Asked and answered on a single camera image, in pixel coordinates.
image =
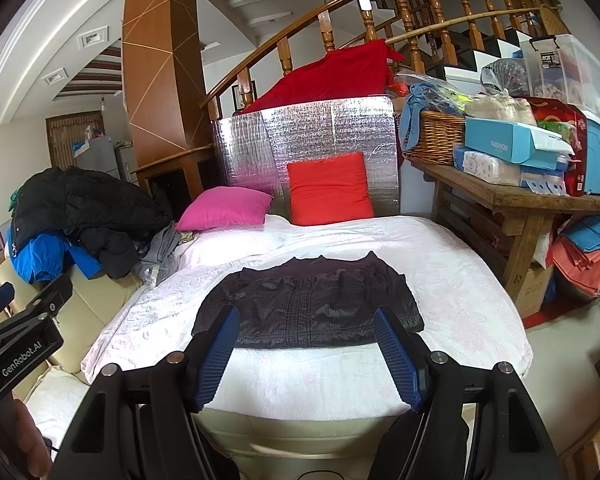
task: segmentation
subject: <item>human hand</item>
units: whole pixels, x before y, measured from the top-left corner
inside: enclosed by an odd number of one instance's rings
[[[18,415],[16,441],[18,447],[27,455],[27,468],[36,478],[42,478],[51,469],[51,457],[46,449],[42,434],[33,422],[33,418],[24,403],[13,399]]]

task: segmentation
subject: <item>curtain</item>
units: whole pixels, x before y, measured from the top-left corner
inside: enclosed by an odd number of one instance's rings
[[[46,138],[52,166],[64,170],[76,165],[71,147],[76,142],[84,140],[84,131],[89,125],[104,130],[104,122],[99,110],[49,117],[46,120]]]

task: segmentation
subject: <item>wicker basket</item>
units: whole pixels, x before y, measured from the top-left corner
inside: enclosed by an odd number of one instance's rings
[[[407,160],[452,166],[455,142],[464,142],[464,117],[423,110],[420,112],[420,139],[402,154]]]

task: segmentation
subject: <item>reflective insulation sheet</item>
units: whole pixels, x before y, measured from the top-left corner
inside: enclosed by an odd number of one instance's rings
[[[289,218],[276,162],[260,112],[212,121],[218,161],[228,186],[273,197],[269,212]]]
[[[288,163],[363,152],[375,215],[397,215],[393,113],[388,97],[374,96],[270,108],[215,121],[227,185],[272,194],[271,213],[289,218]]]

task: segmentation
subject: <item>floor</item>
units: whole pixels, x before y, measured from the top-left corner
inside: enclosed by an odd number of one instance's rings
[[[526,334],[534,360],[523,383],[560,454],[600,416],[600,299]]]

